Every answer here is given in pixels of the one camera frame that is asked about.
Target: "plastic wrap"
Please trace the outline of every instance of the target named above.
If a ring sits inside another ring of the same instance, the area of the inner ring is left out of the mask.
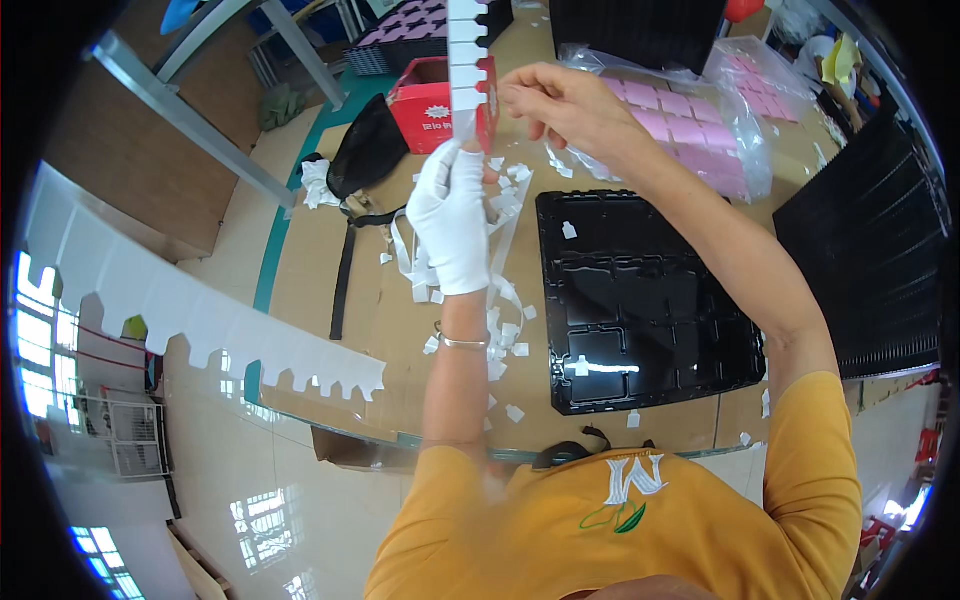
[[[796,122],[817,100],[793,65],[754,36],[716,40],[704,77],[735,87],[754,112],[765,117]]]
[[[788,44],[802,46],[824,30],[824,18],[806,0],[783,0],[773,14],[777,37]]]
[[[567,45],[561,54],[564,66],[601,76],[663,149],[719,194],[747,203],[770,194],[769,146],[731,80],[715,84],[689,70],[652,71],[583,46]],[[669,89],[639,82],[651,77]],[[617,180],[593,157],[568,150],[597,179]]]

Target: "yellow t-shirt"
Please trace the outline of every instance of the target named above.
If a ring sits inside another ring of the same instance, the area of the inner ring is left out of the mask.
[[[827,372],[771,423],[764,509],[705,468],[650,449],[521,467],[490,502],[463,452],[420,456],[381,544],[371,599],[543,598],[666,574],[721,598],[838,598],[861,527],[850,414]]]

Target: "white starburst logo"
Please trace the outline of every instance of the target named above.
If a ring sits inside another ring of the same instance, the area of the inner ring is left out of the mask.
[[[430,107],[425,114],[431,119],[445,119],[450,116],[450,109],[447,107]]]

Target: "bare hand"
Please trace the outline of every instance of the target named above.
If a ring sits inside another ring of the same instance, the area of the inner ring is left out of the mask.
[[[569,143],[604,163],[624,144],[657,148],[626,106],[587,71],[539,62],[509,73],[499,91],[511,117],[530,119],[531,140],[546,132],[558,149]]]

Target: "person in white shirt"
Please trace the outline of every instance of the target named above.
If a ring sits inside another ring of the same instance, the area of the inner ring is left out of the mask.
[[[817,94],[817,101],[827,114],[835,112],[835,110],[831,110],[831,105],[835,102],[849,115],[852,132],[859,132],[863,127],[863,119],[860,117],[856,101],[853,99],[853,93],[856,91],[856,79],[861,63],[853,66],[850,72],[850,78],[845,84],[840,83],[839,80],[835,84],[827,84],[823,81],[823,62],[824,59],[833,52],[833,45],[835,43],[836,40],[830,36],[812,37],[804,45],[797,59],[794,61],[794,70],[796,70],[797,74],[810,86],[813,93]],[[837,120],[836,115],[832,114],[831,116],[834,120]],[[846,123],[842,120],[838,120],[837,124],[842,129],[846,129]]]

